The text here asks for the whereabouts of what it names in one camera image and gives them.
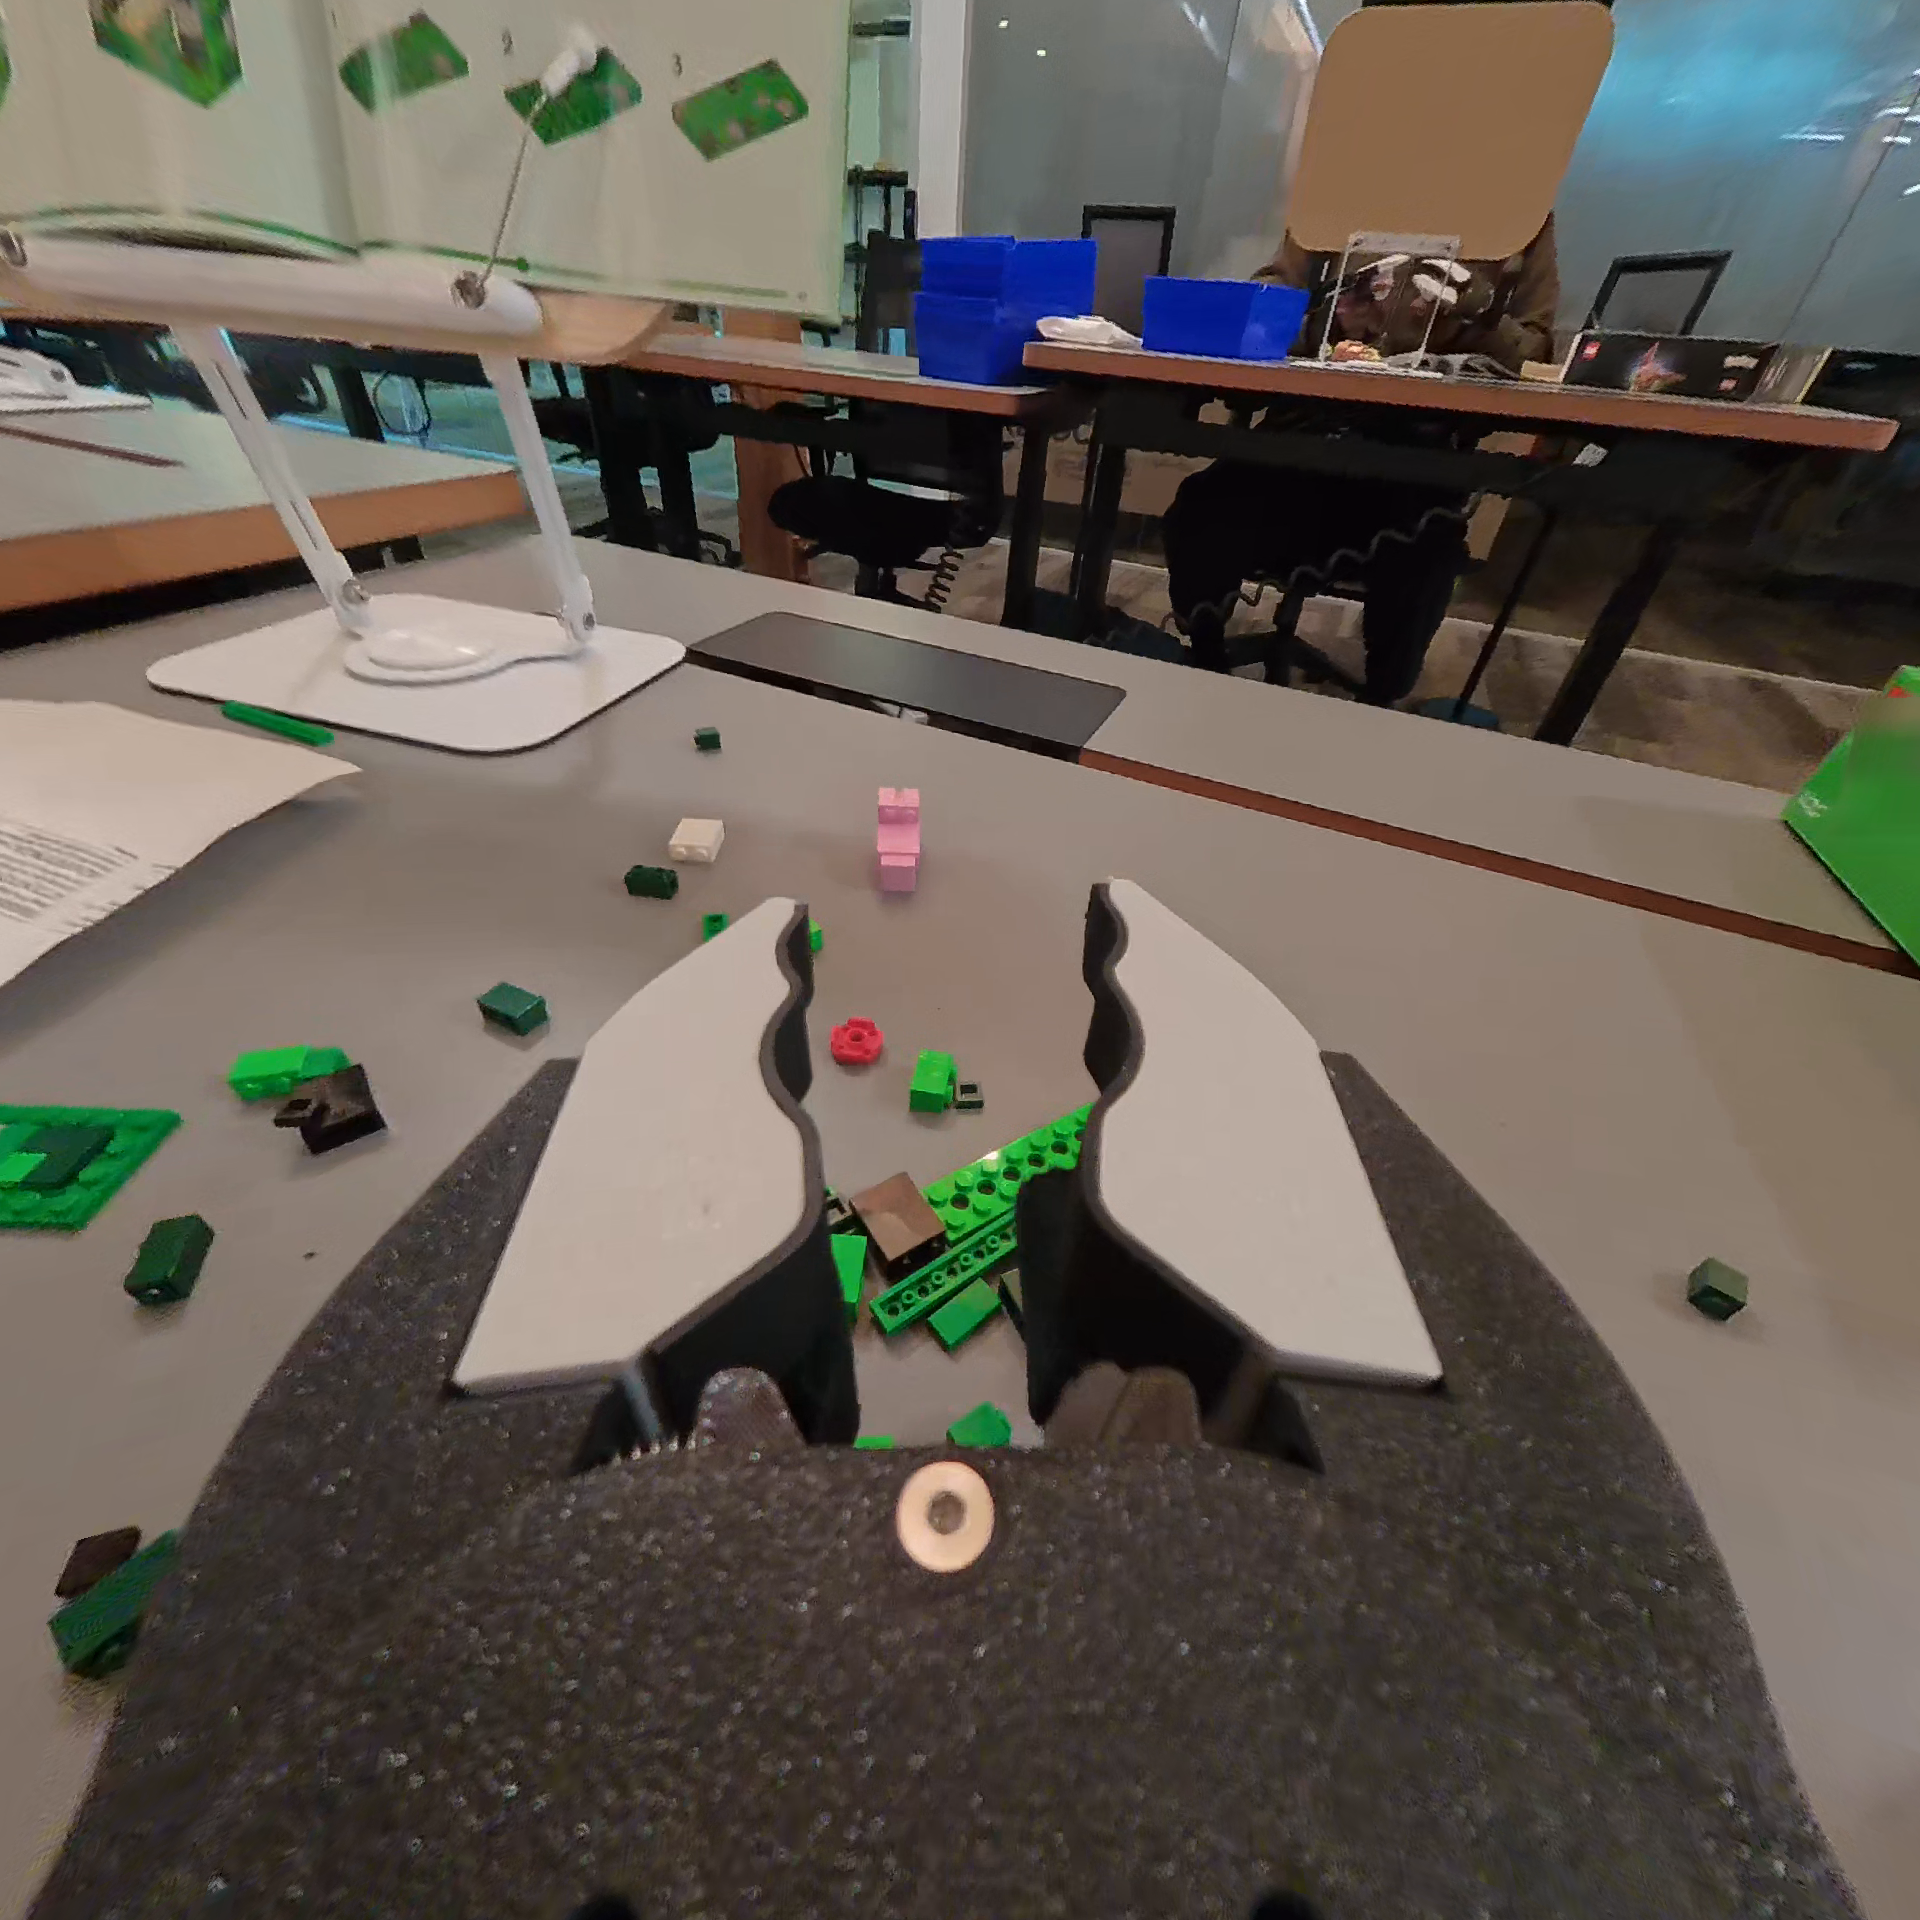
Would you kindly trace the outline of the printed paper sheet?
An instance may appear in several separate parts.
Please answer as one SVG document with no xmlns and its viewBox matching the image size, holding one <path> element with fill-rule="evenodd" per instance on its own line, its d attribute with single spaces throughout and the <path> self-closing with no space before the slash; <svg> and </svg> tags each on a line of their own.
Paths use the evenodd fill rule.
<svg viewBox="0 0 1920 1920">
<path fill-rule="evenodd" d="M 2 702 L 2 982 L 348 759 L 109 704 Z"/>
</svg>

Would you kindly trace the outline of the long narrow green plate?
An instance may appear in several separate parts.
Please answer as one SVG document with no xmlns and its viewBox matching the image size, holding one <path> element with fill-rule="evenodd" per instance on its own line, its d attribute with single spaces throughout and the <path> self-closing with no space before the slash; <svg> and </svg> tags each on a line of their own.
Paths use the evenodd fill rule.
<svg viewBox="0 0 1920 1920">
<path fill-rule="evenodd" d="M 1018 1219 L 1001 1214 L 997 1220 L 977 1227 L 937 1258 L 923 1262 L 898 1284 L 870 1299 L 875 1331 L 893 1338 L 946 1307 L 979 1280 L 1001 1272 L 1018 1254 Z"/>
</svg>

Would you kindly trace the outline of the black mesh chair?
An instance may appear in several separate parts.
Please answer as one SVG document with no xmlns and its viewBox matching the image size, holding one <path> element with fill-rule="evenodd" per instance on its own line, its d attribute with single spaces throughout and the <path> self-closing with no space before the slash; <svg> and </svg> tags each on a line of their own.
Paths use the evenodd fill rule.
<svg viewBox="0 0 1920 1920">
<path fill-rule="evenodd" d="M 1086 204 L 1081 238 L 1095 244 L 1091 311 L 1143 337 L 1145 287 L 1167 274 L 1177 208 L 1171 204 Z"/>
<path fill-rule="evenodd" d="M 1730 260 L 1730 250 L 1617 256 L 1581 328 L 1692 337 Z"/>
</svg>

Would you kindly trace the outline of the black office chair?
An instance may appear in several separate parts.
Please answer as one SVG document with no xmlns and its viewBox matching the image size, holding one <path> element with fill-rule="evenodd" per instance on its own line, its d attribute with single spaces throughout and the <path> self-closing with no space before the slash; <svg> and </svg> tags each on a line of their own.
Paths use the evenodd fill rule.
<svg viewBox="0 0 1920 1920">
<path fill-rule="evenodd" d="M 855 308 L 855 347 L 884 352 L 893 328 L 914 346 L 914 296 L 922 243 L 882 232 L 867 241 Z M 903 603 L 900 569 L 932 567 L 922 603 L 939 609 L 962 558 L 989 542 L 1004 505 L 1004 434 L 994 417 L 939 415 L 851 401 L 851 425 L 879 433 L 887 446 L 855 451 L 853 471 L 837 471 L 829 448 L 802 448 L 802 471 L 766 500 L 767 522 L 804 548 L 804 558 L 855 562 L 855 593 Z"/>
</svg>

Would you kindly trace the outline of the black printed box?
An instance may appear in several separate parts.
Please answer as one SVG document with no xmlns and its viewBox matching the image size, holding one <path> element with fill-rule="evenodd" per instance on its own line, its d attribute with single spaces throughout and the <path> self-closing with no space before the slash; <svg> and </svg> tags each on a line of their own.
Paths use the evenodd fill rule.
<svg viewBox="0 0 1920 1920">
<path fill-rule="evenodd" d="M 1561 382 L 1606 394 L 1795 406 L 1830 354 L 1795 343 L 1593 328 L 1575 338 Z"/>
</svg>

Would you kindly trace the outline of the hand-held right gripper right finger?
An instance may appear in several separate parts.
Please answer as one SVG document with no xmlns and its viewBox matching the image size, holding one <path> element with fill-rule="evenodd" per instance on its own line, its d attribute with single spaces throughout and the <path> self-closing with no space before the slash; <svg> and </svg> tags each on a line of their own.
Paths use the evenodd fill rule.
<svg viewBox="0 0 1920 1920">
<path fill-rule="evenodd" d="M 1444 1382 L 1322 1048 L 1134 881 L 1091 890 L 1084 982 L 1076 1164 L 1020 1195 L 1027 1410 L 1322 1473 L 1297 1383 Z"/>
</svg>

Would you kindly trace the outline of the green square baseplate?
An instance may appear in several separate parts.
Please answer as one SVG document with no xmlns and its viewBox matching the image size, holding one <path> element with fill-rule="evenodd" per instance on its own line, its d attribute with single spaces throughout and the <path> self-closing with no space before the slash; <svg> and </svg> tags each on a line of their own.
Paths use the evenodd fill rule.
<svg viewBox="0 0 1920 1920">
<path fill-rule="evenodd" d="M 75 1235 L 178 1129 L 177 1111 L 2 1107 L 2 1231 Z"/>
</svg>

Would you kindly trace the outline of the grey desk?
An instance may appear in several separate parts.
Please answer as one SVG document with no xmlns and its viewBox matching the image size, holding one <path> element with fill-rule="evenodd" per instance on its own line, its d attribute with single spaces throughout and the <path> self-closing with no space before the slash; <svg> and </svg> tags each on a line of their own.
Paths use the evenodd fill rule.
<svg viewBox="0 0 1920 1920">
<path fill-rule="evenodd" d="M 725 747 L 701 755 L 692 732 Z M 100 1704 L 46 1618 L 68 1546 L 180 1526 L 329 1290 L 547 1058 L 581 1049 L 700 915 L 802 897 L 827 1179 L 922 1179 L 1084 1097 L 1095 881 L 1127 879 L 1348 1051 L 1549 1267 L 1665 1432 L 1734 1580 L 1795 1764 L 1863 1907 L 1915 1915 L 1915 982 L 887 723 L 686 666 L 540 752 L 345 742 L 277 809 L 4 988 L 4 1097 L 166 1108 L 174 1139 L 74 1239 L 4 1238 L 4 1913 L 79 1802 Z M 918 890 L 875 875 L 922 795 Z M 675 866 L 717 819 L 710 866 Z M 635 865 L 675 900 L 631 899 Z M 548 1027 L 475 994 L 540 992 Z M 244 1049 L 331 1044 L 389 1123 L 314 1156 Z M 922 1049 L 986 1111 L 913 1113 Z M 191 1297 L 124 1279 L 199 1214 Z M 1748 1279 L 1719 1326 L 1686 1304 Z"/>
<path fill-rule="evenodd" d="M 794 614 L 1103 681 L 1122 689 L 1124 702 L 1079 752 L 1087 768 L 1915 976 L 1915 962 L 1789 834 L 1780 819 L 1786 800 L 1748 785 L 1221 680 L 620 545 L 582 542 L 581 556 L 606 615 L 635 617 L 686 648 L 756 615 Z"/>
</svg>

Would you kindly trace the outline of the green toy box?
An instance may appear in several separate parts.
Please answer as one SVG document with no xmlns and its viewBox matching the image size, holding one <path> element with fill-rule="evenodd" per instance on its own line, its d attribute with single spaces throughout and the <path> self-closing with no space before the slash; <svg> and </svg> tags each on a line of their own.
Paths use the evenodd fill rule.
<svg viewBox="0 0 1920 1920">
<path fill-rule="evenodd" d="M 1900 668 L 1787 799 L 1783 826 L 1917 959 L 1917 670 Z"/>
</svg>

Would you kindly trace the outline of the wide green studded plate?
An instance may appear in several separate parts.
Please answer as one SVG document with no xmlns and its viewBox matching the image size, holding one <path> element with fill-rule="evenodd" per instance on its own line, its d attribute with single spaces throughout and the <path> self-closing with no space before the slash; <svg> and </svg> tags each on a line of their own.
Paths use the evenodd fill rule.
<svg viewBox="0 0 1920 1920">
<path fill-rule="evenodd" d="M 945 1226 L 948 1246 L 997 1227 L 1018 1212 L 1018 1195 L 1041 1176 L 1073 1170 L 1091 1119 L 1084 1105 L 1042 1128 L 997 1148 L 922 1188 Z"/>
</svg>

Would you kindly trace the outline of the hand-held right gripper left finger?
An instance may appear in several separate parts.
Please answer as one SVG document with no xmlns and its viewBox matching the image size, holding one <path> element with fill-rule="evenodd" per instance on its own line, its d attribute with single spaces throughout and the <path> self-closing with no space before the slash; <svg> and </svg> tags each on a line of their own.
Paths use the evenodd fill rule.
<svg viewBox="0 0 1920 1920">
<path fill-rule="evenodd" d="M 686 1442 L 713 1377 L 799 1441 L 860 1432 L 811 1083 L 810 912 L 766 899 L 613 1014 L 553 1121 L 447 1386 L 599 1387 L 595 1447 Z"/>
</svg>

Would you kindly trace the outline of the blue plastic bin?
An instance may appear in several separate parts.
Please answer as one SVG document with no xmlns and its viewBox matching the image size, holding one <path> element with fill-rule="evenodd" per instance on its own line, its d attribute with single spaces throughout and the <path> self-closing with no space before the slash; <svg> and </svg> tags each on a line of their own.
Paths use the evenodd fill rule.
<svg viewBox="0 0 1920 1920">
<path fill-rule="evenodd" d="M 1098 308 L 1092 238 L 932 236 L 918 241 L 918 290 L 1009 305 L 1041 319 Z"/>
<path fill-rule="evenodd" d="M 1030 306 L 973 296 L 914 296 L 918 376 L 950 385 L 1023 385 L 1023 347 L 1041 337 Z"/>
<path fill-rule="evenodd" d="M 1299 343 L 1309 300 L 1305 289 L 1270 280 L 1150 278 L 1143 350 L 1270 366 Z"/>
</svg>

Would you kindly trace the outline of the brown toy brick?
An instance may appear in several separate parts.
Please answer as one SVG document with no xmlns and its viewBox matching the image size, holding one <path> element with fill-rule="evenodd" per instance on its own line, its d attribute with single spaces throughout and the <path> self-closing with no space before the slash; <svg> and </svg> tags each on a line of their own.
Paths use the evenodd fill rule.
<svg viewBox="0 0 1920 1920">
<path fill-rule="evenodd" d="M 903 1170 L 853 1191 L 847 1206 L 887 1274 L 914 1272 L 946 1248 L 941 1214 Z"/>
</svg>

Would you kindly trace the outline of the wood-edged office table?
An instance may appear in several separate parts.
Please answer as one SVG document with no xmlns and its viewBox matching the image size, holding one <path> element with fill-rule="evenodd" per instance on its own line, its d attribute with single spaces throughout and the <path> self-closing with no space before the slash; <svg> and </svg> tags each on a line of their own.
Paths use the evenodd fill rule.
<svg viewBox="0 0 1920 1920">
<path fill-rule="evenodd" d="M 1882 455 L 1898 423 L 1771 401 L 1700 401 L 1523 377 L 1418 374 L 1290 358 L 1030 343 L 1023 366 L 1091 401 L 1087 486 L 1063 635 L 1095 640 L 1130 454 L 1385 481 L 1527 500 L 1556 522 L 1637 527 L 1646 540 L 1609 593 L 1534 738 L 1566 747 L 1626 659 L 1682 540 L 1747 482 L 1813 455 Z"/>
<path fill-rule="evenodd" d="M 721 440 L 782 446 L 822 466 L 807 481 L 887 486 L 945 527 L 925 548 L 1009 540 L 998 622 L 1030 630 L 1049 448 L 1086 420 L 1063 387 L 982 387 L 922 374 L 908 354 L 833 350 L 667 328 L 620 362 L 701 396 Z"/>
<path fill-rule="evenodd" d="M 342 548 L 514 522 L 510 464 L 271 428 Z M 228 425 L 180 406 L 2 420 L 2 611 L 290 562 L 293 540 Z"/>
</svg>

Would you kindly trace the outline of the dark brown bracket piece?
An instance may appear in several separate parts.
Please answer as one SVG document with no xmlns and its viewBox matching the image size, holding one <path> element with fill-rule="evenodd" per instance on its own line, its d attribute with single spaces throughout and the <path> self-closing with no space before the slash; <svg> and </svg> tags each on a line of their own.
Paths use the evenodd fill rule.
<svg viewBox="0 0 1920 1920">
<path fill-rule="evenodd" d="M 277 1107 L 271 1124 L 298 1132 L 305 1151 L 314 1156 L 389 1129 L 375 1102 L 369 1071 L 358 1064 L 305 1080 Z"/>
</svg>

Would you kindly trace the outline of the clear acrylic stand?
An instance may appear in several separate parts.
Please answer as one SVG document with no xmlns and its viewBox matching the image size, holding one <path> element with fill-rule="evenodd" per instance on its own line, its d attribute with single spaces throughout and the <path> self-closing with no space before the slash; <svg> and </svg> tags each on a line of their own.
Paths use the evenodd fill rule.
<svg viewBox="0 0 1920 1920">
<path fill-rule="evenodd" d="M 1355 230 L 1331 256 L 1311 358 L 1355 368 L 1426 368 L 1433 329 L 1467 273 L 1454 234 Z"/>
</svg>

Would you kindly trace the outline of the dark green studded plate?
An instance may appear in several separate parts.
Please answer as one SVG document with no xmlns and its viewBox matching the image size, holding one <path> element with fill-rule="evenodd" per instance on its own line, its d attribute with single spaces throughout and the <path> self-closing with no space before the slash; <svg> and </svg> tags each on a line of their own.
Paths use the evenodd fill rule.
<svg viewBox="0 0 1920 1920">
<path fill-rule="evenodd" d="M 178 1529 L 163 1531 L 55 1609 L 47 1631 L 61 1673 L 103 1678 L 127 1660 L 157 1585 L 177 1563 L 178 1542 Z"/>
</svg>

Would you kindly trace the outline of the white book stand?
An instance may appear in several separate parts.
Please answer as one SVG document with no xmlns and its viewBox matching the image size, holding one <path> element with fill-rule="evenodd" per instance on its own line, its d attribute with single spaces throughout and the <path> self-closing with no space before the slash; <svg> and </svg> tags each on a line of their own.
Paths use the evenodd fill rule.
<svg viewBox="0 0 1920 1920">
<path fill-rule="evenodd" d="M 166 329 L 199 374 L 321 609 L 159 659 L 149 684 L 202 704 L 257 704 L 354 735 L 471 756 L 517 755 L 578 730 L 659 681 L 684 648 L 604 630 L 541 443 L 523 366 L 548 354 L 589 296 L 431 263 L 310 260 L 230 247 L 141 244 L 4 227 L 4 297 L 43 319 Z M 510 431 L 543 566 L 538 611 L 442 593 L 377 591 L 324 534 L 277 446 L 241 337 L 428 347 L 475 358 Z"/>
</svg>

